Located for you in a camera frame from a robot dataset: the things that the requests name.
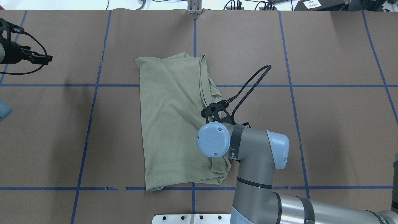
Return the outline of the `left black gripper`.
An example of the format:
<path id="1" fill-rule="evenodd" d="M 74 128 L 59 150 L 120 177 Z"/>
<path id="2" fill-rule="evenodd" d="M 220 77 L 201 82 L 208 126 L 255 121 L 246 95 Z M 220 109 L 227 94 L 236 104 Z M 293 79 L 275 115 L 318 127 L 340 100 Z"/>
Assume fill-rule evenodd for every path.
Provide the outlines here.
<path id="1" fill-rule="evenodd" d="M 23 34 L 24 28 L 12 24 L 5 19 L 0 19 L 0 46 L 1 64 L 17 64 L 22 60 L 30 61 L 34 65 L 48 65 L 52 60 L 52 55 L 32 54 L 30 47 L 21 46 L 11 40 L 11 33 Z"/>

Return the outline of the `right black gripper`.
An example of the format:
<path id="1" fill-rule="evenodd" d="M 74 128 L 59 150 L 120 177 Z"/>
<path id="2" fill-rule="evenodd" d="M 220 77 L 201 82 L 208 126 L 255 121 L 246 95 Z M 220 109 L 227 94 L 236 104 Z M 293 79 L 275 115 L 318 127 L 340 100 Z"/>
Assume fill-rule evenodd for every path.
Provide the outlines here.
<path id="1" fill-rule="evenodd" d="M 217 103 L 211 103 L 209 106 L 202 109 L 201 116 L 205 118 L 206 123 L 219 122 L 228 123 L 234 126 L 237 124 L 234 120 L 234 115 L 241 106 L 242 102 L 239 102 L 233 109 L 233 112 L 229 114 L 226 109 L 232 101 L 233 100 L 221 100 Z"/>

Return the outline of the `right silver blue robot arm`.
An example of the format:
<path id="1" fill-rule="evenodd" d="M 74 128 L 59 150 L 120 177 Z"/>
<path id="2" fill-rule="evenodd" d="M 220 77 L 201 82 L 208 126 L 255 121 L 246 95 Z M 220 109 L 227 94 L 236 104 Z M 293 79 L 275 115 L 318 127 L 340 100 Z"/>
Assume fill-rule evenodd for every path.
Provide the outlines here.
<path id="1" fill-rule="evenodd" d="M 197 146 L 205 156 L 238 161 L 240 166 L 231 208 L 231 224 L 396 224 L 397 210 L 358 210 L 272 190 L 276 169 L 288 160 L 289 139 L 271 131 L 237 124 L 226 113 L 230 100 L 202 109 L 206 124 L 197 133 Z"/>

